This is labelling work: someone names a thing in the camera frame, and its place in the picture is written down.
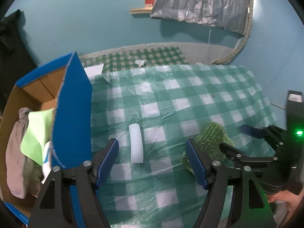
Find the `person's right hand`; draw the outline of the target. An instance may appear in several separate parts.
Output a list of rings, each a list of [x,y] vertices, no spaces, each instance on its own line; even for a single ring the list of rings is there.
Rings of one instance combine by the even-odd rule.
[[[276,200],[285,202],[288,214],[293,214],[296,211],[296,208],[299,206],[303,198],[303,190],[299,195],[293,194],[288,190],[280,191],[274,195],[267,195],[269,203],[272,203]]]

